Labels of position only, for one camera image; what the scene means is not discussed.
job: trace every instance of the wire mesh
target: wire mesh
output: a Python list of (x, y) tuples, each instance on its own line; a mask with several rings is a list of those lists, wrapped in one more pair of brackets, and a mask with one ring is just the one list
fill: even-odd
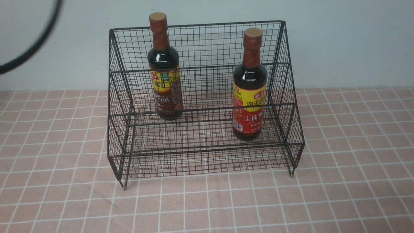
[[(243, 31), (250, 27), (263, 31), (268, 79), (262, 132), (243, 142), (231, 127), (232, 84), (243, 59)], [(121, 185), (128, 178), (270, 167), (289, 167), (293, 174), (305, 141), (285, 22), (169, 26), (168, 36), (180, 55), (184, 103), (175, 121), (156, 113), (149, 27), (110, 30), (108, 159)]]

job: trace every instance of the black wire rack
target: black wire rack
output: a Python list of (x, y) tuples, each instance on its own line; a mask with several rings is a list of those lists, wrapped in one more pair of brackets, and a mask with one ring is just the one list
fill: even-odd
[[(250, 27), (263, 31), (268, 78), (262, 133), (244, 142), (232, 132), (232, 84)], [(175, 121), (156, 113), (150, 28), (109, 32), (108, 160), (121, 186), (130, 178), (271, 167), (288, 167), (293, 175), (305, 140), (285, 21), (169, 26), (168, 36), (180, 55), (184, 110)]]

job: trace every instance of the table surface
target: table surface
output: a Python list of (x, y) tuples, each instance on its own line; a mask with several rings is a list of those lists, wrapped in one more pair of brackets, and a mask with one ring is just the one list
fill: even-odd
[(0, 92), (0, 233), (414, 232), (414, 88), (297, 89), (286, 168), (130, 180), (107, 91)]

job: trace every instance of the bottle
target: bottle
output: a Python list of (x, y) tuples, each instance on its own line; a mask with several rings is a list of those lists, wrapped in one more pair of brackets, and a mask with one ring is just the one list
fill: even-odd
[(259, 28), (244, 31), (243, 63), (233, 73), (233, 106), (246, 106), (233, 109), (233, 134), (242, 141), (255, 140), (262, 131), (263, 107), (254, 107), (266, 99), (267, 71), (260, 64), (262, 36)]
[(147, 58), (151, 69), (155, 107), (161, 119), (176, 120), (182, 115), (184, 108), (178, 70), (179, 56), (170, 46), (167, 16), (161, 12), (152, 13), (149, 16), (149, 24), (154, 47), (148, 52)]

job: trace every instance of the white wall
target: white wall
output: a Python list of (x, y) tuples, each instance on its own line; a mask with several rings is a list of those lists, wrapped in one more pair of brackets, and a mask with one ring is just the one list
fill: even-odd
[[(34, 42), (52, 5), (0, 1), (1, 64)], [(157, 11), (171, 25), (286, 20), (297, 87), (414, 86), (413, 0), (66, 0), (52, 37), (0, 90), (106, 89), (109, 29), (147, 26)]]

